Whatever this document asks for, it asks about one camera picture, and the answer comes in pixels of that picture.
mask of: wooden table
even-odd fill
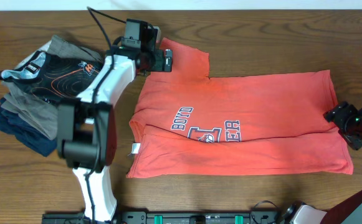
[[[362,11],[112,11],[160,26],[163,36],[210,53],[210,76],[237,77],[331,70],[339,101],[362,105]],[[124,26],[99,17],[112,40]],[[105,50],[87,11],[0,12],[0,70],[13,68],[58,34]],[[118,202],[158,210],[248,210],[261,200],[294,200],[331,208],[362,189],[362,149],[350,150],[353,175],[314,173],[215,177],[169,175],[126,179],[133,143],[129,128],[145,78],[117,106],[118,150],[111,167]],[[7,90],[0,84],[0,98]],[[46,211],[78,211],[84,202],[72,171],[57,153],[45,158],[0,132],[0,223],[40,223]]]

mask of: white wall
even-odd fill
[[[362,0],[0,0],[0,11],[362,9]]]

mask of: shirt sleeve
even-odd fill
[[[167,38],[161,42],[160,49],[173,51],[172,72],[152,72],[152,81],[182,83],[205,80],[209,76],[209,54],[198,49],[179,44]]]

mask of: folded clothes stack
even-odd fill
[[[56,148],[56,103],[86,89],[102,62],[99,53],[54,35],[14,70],[0,72],[2,84],[9,89],[0,99],[0,131],[48,156]]]

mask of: dark blue garment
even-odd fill
[[[48,156],[56,148],[56,139],[49,140],[38,130],[30,126],[19,115],[4,110],[0,106],[0,131],[15,135],[16,139],[43,156]]]

